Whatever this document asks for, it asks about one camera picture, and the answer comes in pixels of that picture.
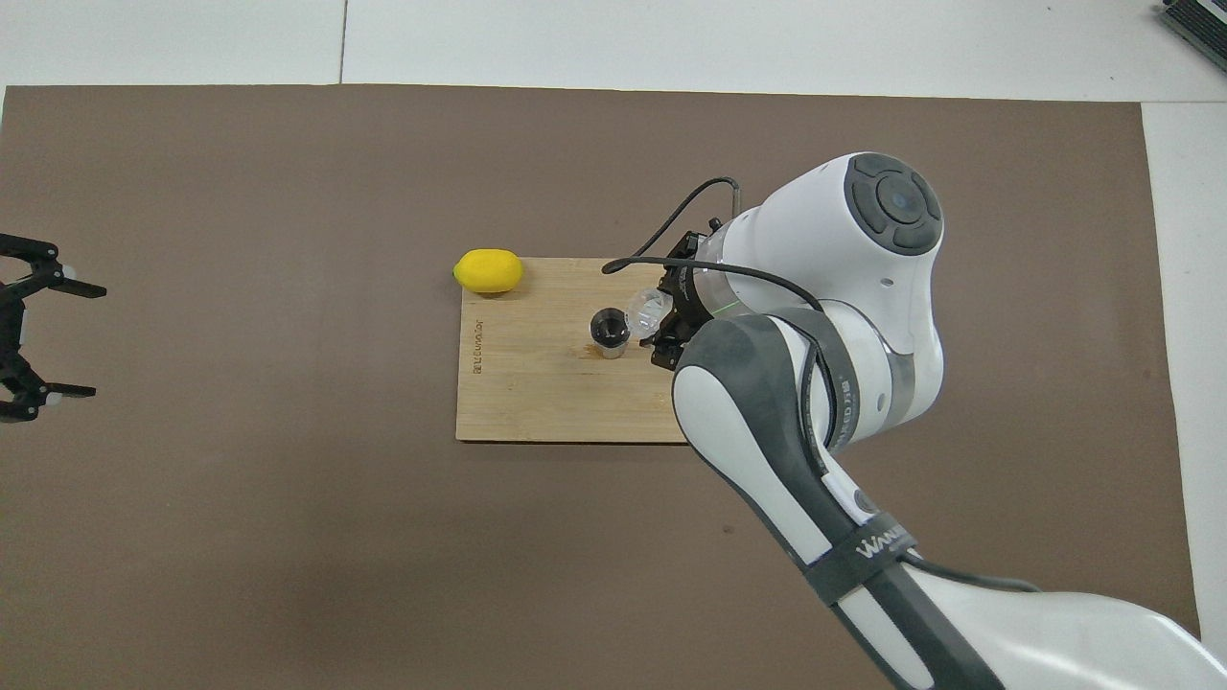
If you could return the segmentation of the brown table mat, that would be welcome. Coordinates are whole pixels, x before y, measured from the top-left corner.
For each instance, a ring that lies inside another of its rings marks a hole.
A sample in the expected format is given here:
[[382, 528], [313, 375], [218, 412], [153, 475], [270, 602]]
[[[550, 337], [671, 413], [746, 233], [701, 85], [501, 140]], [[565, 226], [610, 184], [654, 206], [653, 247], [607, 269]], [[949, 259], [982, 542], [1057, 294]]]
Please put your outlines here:
[[892, 690], [679, 446], [455, 440], [475, 247], [616, 258], [733, 176], [933, 183], [937, 403], [847, 471], [955, 568], [1196, 630], [1141, 108], [387, 86], [9, 88], [27, 357], [0, 690]]

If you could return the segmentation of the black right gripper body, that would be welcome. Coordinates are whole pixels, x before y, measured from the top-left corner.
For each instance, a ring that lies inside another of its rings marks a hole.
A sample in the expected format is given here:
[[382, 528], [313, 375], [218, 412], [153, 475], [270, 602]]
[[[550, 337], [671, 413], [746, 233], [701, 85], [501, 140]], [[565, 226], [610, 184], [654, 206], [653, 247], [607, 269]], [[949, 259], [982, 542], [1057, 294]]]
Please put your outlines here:
[[694, 271], [692, 259], [683, 259], [676, 266], [675, 275], [675, 331], [679, 334], [694, 334], [706, 322], [708, 322], [708, 309], [703, 306], [694, 284]]

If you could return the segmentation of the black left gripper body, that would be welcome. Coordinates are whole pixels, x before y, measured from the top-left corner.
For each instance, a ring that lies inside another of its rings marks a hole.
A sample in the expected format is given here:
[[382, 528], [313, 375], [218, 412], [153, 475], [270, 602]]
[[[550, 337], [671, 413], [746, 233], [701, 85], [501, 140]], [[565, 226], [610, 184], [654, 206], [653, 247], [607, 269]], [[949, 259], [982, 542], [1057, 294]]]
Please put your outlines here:
[[17, 374], [25, 367], [23, 333], [25, 302], [0, 293], [0, 374]]

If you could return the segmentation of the yellow lemon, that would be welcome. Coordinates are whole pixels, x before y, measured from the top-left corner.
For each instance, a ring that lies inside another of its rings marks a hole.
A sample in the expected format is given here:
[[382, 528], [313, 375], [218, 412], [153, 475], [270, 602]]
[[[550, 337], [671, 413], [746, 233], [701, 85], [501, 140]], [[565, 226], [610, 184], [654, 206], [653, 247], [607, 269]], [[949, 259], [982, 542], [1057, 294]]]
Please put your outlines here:
[[472, 293], [506, 293], [517, 289], [524, 276], [524, 264], [517, 253], [503, 248], [477, 248], [466, 252], [452, 276]]

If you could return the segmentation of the clear plastic cup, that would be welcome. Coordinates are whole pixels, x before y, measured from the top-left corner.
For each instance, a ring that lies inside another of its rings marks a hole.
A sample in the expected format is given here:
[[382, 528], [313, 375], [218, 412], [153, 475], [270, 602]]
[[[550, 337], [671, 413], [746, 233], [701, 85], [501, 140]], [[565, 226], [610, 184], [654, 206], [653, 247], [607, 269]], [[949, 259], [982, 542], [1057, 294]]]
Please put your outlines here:
[[633, 296], [626, 309], [625, 319], [628, 327], [628, 335], [636, 341], [656, 335], [663, 327], [663, 320], [674, 309], [674, 297], [663, 289], [640, 289]]

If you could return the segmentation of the grey ribbed device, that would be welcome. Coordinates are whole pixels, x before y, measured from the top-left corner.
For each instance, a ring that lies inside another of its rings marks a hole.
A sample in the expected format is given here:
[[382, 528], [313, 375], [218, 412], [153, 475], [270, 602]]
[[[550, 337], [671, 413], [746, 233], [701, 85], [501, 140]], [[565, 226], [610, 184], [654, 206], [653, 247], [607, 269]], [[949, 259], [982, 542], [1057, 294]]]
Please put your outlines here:
[[1160, 21], [1196, 52], [1227, 61], [1227, 0], [1162, 0]]

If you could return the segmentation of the wooden cutting board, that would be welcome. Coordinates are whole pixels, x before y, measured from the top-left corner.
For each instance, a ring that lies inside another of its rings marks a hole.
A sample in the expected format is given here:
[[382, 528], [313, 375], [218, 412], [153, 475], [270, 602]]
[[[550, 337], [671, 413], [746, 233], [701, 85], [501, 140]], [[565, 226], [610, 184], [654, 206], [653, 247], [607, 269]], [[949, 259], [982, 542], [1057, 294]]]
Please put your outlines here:
[[589, 333], [599, 309], [625, 309], [661, 266], [604, 274], [595, 258], [521, 258], [517, 289], [464, 291], [456, 355], [456, 438], [525, 443], [683, 442], [672, 374], [631, 343], [605, 359]]

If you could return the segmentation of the steel double jigger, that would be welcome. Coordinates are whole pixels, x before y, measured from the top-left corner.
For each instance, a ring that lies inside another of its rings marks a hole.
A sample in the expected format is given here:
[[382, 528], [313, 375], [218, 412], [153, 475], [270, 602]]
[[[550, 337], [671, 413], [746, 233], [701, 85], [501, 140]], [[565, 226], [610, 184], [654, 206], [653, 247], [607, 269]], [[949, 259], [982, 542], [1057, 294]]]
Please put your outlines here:
[[620, 359], [629, 344], [629, 327], [623, 309], [598, 309], [589, 320], [589, 336], [602, 359]]

